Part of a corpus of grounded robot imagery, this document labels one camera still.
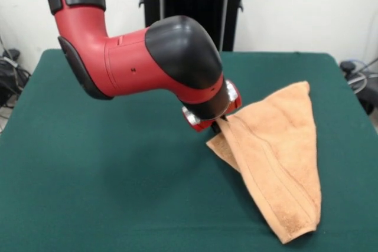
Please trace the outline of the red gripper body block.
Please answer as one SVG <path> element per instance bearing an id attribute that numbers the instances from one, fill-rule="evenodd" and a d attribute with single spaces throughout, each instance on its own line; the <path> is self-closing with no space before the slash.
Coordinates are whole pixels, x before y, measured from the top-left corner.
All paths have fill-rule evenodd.
<path id="1" fill-rule="evenodd" d="M 182 113 L 188 124 L 200 132 L 209 127 L 225 113 L 230 114 L 242 105 L 242 98 L 233 82 L 225 80 L 219 92 L 202 104 L 184 104 Z"/>

